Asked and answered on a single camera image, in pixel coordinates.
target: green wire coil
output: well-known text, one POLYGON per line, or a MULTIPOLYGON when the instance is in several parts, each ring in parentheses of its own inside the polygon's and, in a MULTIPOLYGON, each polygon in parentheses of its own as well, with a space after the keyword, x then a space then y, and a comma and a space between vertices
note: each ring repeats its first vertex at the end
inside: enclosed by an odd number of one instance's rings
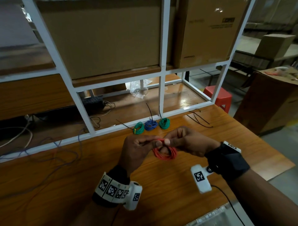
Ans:
POLYGON ((162 129, 167 129, 169 128, 170 126, 170 120, 168 118, 162 118, 160 121, 159 121, 159 126, 160 128, 162 129))
POLYGON ((135 126, 134 126, 134 134, 141 134, 142 132, 144 132, 144 124, 142 122, 138 122, 135 126))

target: black wrist strap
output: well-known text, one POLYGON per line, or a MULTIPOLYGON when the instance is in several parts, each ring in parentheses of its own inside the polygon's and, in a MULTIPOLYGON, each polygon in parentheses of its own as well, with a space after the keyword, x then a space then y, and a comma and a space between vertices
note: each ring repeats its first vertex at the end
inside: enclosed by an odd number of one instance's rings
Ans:
POLYGON ((226 181, 232 181, 250 169, 241 153, 224 144, 205 154, 209 167, 221 174, 226 181))
MULTIPOLYGON (((116 165, 113 169, 111 169, 107 175, 111 177, 113 180, 117 181, 120 184, 129 185, 130 178, 127 177, 127 172, 124 168, 119 165, 116 165)), ((92 195, 92 200, 100 206, 104 206, 107 208, 114 208, 118 206, 118 203, 109 202, 102 197, 100 197, 96 192, 92 195)))

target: wristband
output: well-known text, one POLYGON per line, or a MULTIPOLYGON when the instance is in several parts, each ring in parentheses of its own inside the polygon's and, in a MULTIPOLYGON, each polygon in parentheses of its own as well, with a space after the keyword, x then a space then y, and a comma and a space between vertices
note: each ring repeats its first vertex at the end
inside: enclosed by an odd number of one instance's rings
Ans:
POLYGON ((92 200, 104 207, 116 207, 119 203, 124 203, 129 190, 129 182, 126 170, 116 165, 107 174, 103 174, 92 195, 92 200))
POLYGON ((209 167, 228 182, 232 181, 250 169, 250 166, 241 155, 239 148, 230 145, 228 142, 221 142, 221 145, 206 153, 209 167))

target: forearm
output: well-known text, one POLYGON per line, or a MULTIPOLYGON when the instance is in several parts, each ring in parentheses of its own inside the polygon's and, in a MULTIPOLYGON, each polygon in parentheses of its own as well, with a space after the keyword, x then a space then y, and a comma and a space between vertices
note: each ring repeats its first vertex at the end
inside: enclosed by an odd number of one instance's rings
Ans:
POLYGON ((253 170, 228 184, 255 226, 297 225, 298 206, 253 170))
POLYGON ((77 216, 71 226, 111 225, 118 208, 120 207, 106 208, 91 201, 84 211, 77 216))

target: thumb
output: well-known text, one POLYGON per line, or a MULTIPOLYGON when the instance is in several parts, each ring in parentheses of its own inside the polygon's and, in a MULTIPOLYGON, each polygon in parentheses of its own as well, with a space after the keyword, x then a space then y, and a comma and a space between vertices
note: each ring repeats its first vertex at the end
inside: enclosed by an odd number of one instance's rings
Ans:
POLYGON ((170 147, 179 147, 185 145, 185 138, 173 138, 173 139, 165 139, 164 144, 170 147))
POLYGON ((162 142, 160 140, 153 140, 150 143, 142 146, 143 151, 145 154, 148 154, 153 148, 162 146, 162 142))

